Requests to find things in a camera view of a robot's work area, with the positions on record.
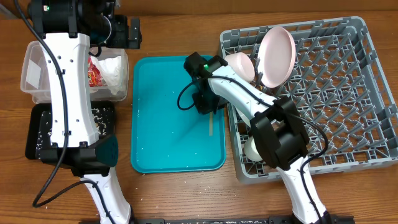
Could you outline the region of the wooden chopstick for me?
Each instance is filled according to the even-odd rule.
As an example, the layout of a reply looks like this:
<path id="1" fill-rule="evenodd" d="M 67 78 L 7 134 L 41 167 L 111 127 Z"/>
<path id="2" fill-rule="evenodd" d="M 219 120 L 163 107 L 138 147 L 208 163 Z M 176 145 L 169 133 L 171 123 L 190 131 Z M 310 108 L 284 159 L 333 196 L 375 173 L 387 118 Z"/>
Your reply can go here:
<path id="1" fill-rule="evenodd" d="M 209 136 L 213 135 L 213 112 L 209 114 Z"/>

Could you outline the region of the red foil snack wrapper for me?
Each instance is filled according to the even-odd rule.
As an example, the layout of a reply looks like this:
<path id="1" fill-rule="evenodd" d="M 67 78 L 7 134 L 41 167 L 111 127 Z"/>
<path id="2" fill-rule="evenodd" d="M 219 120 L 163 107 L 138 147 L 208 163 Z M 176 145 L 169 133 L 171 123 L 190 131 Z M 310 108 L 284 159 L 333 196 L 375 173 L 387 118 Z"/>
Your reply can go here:
<path id="1" fill-rule="evenodd" d="M 88 81 L 90 87 L 106 86 L 101 71 L 102 68 L 97 58 L 90 56 L 88 59 Z"/>

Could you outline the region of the small pink bowl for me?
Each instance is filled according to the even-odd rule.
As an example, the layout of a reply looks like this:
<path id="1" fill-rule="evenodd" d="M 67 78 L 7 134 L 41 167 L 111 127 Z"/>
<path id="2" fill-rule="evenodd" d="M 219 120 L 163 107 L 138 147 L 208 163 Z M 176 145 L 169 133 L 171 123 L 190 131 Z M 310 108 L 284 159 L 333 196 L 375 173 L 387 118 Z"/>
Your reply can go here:
<path id="1" fill-rule="evenodd" d="M 254 65 L 245 53 L 238 52 L 235 54 L 230 54 L 224 59 L 243 80 L 249 83 L 254 80 Z"/>

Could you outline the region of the pale green plastic cup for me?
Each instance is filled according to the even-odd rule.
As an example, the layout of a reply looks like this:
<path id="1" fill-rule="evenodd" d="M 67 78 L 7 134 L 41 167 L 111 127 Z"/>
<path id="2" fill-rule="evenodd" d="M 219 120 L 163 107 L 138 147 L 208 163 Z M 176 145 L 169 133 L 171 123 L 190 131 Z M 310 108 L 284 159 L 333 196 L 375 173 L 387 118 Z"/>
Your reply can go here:
<path id="1" fill-rule="evenodd" d="M 256 149 L 256 143 L 252 136 L 249 137 L 248 140 L 244 143 L 244 153 L 248 159 L 254 162 L 262 161 L 262 157 Z"/>

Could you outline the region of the large white plate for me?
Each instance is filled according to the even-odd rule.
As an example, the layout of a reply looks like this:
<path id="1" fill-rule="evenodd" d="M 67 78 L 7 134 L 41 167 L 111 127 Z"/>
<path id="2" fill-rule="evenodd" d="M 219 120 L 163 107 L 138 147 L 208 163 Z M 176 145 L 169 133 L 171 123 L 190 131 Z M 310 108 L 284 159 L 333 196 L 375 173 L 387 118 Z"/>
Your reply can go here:
<path id="1" fill-rule="evenodd" d="M 261 82 L 269 88 L 283 84 L 290 77 L 296 59 L 295 42 L 290 32 L 283 27 L 271 28 L 261 41 L 257 58 Z"/>

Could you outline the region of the grey-blue bowl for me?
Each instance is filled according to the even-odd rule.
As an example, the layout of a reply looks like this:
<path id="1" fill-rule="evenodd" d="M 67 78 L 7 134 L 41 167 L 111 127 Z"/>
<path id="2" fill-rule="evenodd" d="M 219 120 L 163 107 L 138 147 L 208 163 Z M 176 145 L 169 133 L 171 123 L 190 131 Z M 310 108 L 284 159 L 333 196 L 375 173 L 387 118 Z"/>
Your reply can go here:
<path id="1" fill-rule="evenodd" d="M 248 118 L 243 114 L 243 112 L 241 112 L 239 109 L 237 109 L 237 108 L 235 108 L 235 109 L 236 109 L 238 115 L 240 116 L 240 118 L 241 118 L 241 119 L 244 121 L 244 123 L 246 124 L 246 126 L 248 126 L 248 127 L 250 128 L 250 127 L 251 127 L 250 119 L 248 119 Z"/>

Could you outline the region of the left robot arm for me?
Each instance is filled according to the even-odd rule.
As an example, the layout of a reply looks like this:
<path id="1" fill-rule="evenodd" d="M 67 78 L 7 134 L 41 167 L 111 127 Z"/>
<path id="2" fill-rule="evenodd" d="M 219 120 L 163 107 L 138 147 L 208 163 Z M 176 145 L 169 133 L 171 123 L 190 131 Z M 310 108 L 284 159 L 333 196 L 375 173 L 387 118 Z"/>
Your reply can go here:
<path id="1" fill-rule="evenodd" d="M 40 160 L 69 169 L 85 185 L 101 223 L 134 223 L 117 175 L 118 140 L 100 136 L 91 109 L 90 49 L 138 49 L 138 19 L 116 14 L 115 1 L 32 1 L 22 18 L 39 41 L 49 73 L 52 133 Z"/>

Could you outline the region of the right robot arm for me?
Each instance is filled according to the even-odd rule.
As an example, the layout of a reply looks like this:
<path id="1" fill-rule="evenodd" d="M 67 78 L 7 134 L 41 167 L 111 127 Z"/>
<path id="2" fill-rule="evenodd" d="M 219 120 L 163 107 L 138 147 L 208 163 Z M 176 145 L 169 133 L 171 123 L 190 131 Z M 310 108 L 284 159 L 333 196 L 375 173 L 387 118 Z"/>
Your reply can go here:
<path id="1" fill-rule="evenodd" d="M 243 80 L 219 56 L 207 60 L 198 52 L 189 55 L 184 69 L 197 92 L 193 106 L 200 114 L 215 113 L 227 101 L 249 120 L 254 150 L 269 167 L 279 171 L 300 223 L 326 223 L 330 214 L 318 197 L 309 171 L 307 146 L 310 142 L 305 124 L 322 136 L 322 129 L 300 116 L 288 97 L 267 95 Z"/>

